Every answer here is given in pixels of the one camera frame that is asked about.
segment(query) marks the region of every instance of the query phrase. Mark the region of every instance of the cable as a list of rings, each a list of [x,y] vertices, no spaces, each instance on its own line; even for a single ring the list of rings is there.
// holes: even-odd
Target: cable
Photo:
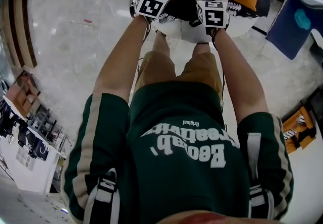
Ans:
[[[137,66],[137,73],[139,74],[139,70],[140,70],[140,66],[139,66],[139,61],[140,60],[143,60],[143,57],[142,58],[139,58],[139,60],[138,60],[138,66]]]
[[[215,38],[216,38],[216,34],[217,34],[217,29],[214,29],[214,32],[213,32],[213,34],[212,34],[212,44],[213,44],[213,46],[214,46],[214,48],[215,49],[217,49],[216,48],[216,43],[215,43]],[[222,98],[221,98],[221,111],[223,112],[223,108],[224,108],[224,102],[223,102],[223,93],[224,93],[224,86],[225,86],[225,84],[226,84],[226,80],[225,80],[225,78],[224,78],[224,72],[223,72],[223,70],[222,70],[222,79],[223,79],[223,84],[222,84]]]

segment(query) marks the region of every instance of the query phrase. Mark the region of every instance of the person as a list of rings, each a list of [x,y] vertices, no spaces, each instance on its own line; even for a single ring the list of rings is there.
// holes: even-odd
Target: person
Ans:
[[[133,19],[85,104],[62,175],[63,198],[73,219],[159,224],[279,220],[292,198],[293,176],[281,121],[268,113],[252,68],[224,29],[213,30],[240,145],[225,131],[222,84],[208,44],[195,46],[176,77],[166,37],[157,32],[128,107],[146,27],[143,16]],[[111,173],[115,180],[104,179]],[[109,193],[110,185],[118,192]]]

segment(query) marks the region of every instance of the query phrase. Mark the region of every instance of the white stripe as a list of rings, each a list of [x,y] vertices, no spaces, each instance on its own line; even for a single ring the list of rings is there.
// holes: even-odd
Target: white stripe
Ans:
[[[247,151],[249,159],[249,167],[253,180],[258,179],[258,157],[260,150],[261,133],[248,133]]]
[[[113,194],[110,224],[118,224],[120,212],[120,194],[117,189]]]
[[[250,187],[250,189],[253,190],[253,189],[256,189],[256,188],[259,188],[259,187],[261,187],[261,185],[252,186],[252,187]]]
[[[249,212],[248,212],[248,218],[251,218],[251,213],[252,213],[252,205],[251,205],[251,200],[249,200]]]
[[[99,202],[111,203],[112,193],[98,189],[95,199]]]
[[[154,147],[150,147],[150,150],[151,150],[152,154],[154,154],[155,156],[158,156],[158,153]]]
[[[80,161],[77,163],[77,176],[73,179],[73,189],[78,204],[84,209],[88,200],[85,175],[90,172],[90,165],[93,156],[93,141],[95,137],[96,125],[99,117],[99,109],[102,94],[99,97],[92,98],[89,118],[87,121],[85,135],[81,144]]]
[[[101,182],[100,185],[113,191],[116,184],[115,183],[114,184],[109,184],[109,183],[106,183],[106,182]]]
[[[73,213],[71,212],[71,210],[70,210],[70,208],[69,208],[70,198],[68,197],[67,193],[66,193],[66,192],[65,192],[65,190],[64,190],[64,185],[65,185],[65,183],[66,183],[66,181],[65,181],[65,171],[66,171],[67,167],[69,166],[69,164],[70,164],[70,154],[67,156],[67,158],[66,158],[66,160],[65,160],[64,167],[63,167],[63,172],[62,172],[62,174],[61,174],[61,194],[62,194],[62,197],[63,197],[64,203],[65,203],[65,206],[66,206],[66,207],[68,208],[68,210],[69,210],[69,214],[70,214],[71,218],[73,219],[73,221],[74,221],[75,223],[77,223],[77,224],[81,224],[81,223],[83,223],[83,222],[82,222],[80,219],[76,218],[76,217],[73,215]]]
[[[87,200],[85,210],[84,210],[84,219],[83,219],[84,224],[89,224],[91,221],[91,214],[92,214],[92,209],[96,198],[96,194],[97,194],[97,185],[93,188]]]
[[[265,189],[268,195],[268,215],[267,219],[274,219],[274,206],[275,206],[275,201],[274,201],[274,196],[271,193],[271,191]]]
[[[294,131],[287,131],[287,132],[283,133],[284,137],[287,139],[293,137],[295,134],[296,134],[296,132],[294,132]]]
[[[262,191],[262,188],[259,186],[258,188],[254,188],[254,189],[250,190],[250,195],[260,193],[261,191]]]
[[[251,198],[251,205],[252,205],[252,207],[257,207],[257,206],[260,206],[260,205],[263,205],[263,204],[265,204],[265,200],[264,200],[264,195],[263,194]]]
[[[277,140],[279,150],[278,150],[278,157],[281,160],[281,168],[286,171],[286,175],[283,179],[284,183],[284,188],[282,191],[279,193],[279,196],[282,198],[282,201],[280,204],[278,204],[274,208],[274,218],[276,218],[281,212],[283,212],[286,207],[288,206],[286,202],[286,196],[290,192],[290,182],[293,178],[292,173],[288,170],[288,160],[285,158],[285,146],[283,145],[282,141],[280,140],[280,133],[281,133],[281,128],[279,125],[279,120],[276,116],[272,115],[273,117],[273,123],[274,123],[274,134],[275,138]]]

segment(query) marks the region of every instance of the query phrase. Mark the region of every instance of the leg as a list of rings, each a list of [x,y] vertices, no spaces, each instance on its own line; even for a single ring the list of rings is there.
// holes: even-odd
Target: leg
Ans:
[[[185,65],[183,73],[176,78],[179,81],[201,82],[212,87],[222,98],[222,83],[216,58],[208,43],[197,44],[192,59]]]
[[[153,51],[148,52],[141,64],[135,92],[148,84],[165,82],[176,78],[175,66],[170,58],[166,36],[157,32]]]
[[[158,31],[156,34],[156,38],[155,38],[155,42],[153,43],[152,50],[161,52],[164,55],[167,55],[168,57],[171,56],[170,48],[166,42],[166,35],[164,35],[160,31]]]

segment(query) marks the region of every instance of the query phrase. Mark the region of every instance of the wooden panel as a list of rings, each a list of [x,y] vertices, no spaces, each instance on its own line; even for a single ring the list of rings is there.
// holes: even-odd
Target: wooden panel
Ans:
[[[30,50],[30,47],[32,47],[30,35],[26,36],[26,29],[28,29],[29,34],[26,10],[27,0],[14,0],[15,26],[21,55],[26,66],[35,68],[37,66],[37,62],[33,50]]]
[[[10,12],[9,12],[9,0],[3,0],[2,4],[2,19],[3,19],[3,27],[4,27],[4,36],[8,49],[10,52],[10,57],[12,62],[16,67],[22,68],[24,66],[24,60],[21,56],[21,52],[19,49],[18,41],[16,40],[16,44],[14,42],[14,37],[11,28],[11,21],[10,21]],[[14,27],[14,34],[16,36],[16,28],[14,26],[14,22],[12,22]]]
[[[26,100],[27,100],[26,93],[23,91],[19,92],[16,98],[16,101],[18,101],[20,104],[24,104]]]
[[[6,97],[10,100],[10,101],[15,101],[15,99],[17,98],[18,94],[21,91],[21,87],[19,87],[19,85],[17,83],[14,83],[7,91],[6,93]]]
[[[27,115],[28,112],[30,111],[30,108],[31,108],[31,103],[26,100],[24,103],[23,103],[23,106],[22,106],[23,110],[25,111],[25,114]]]

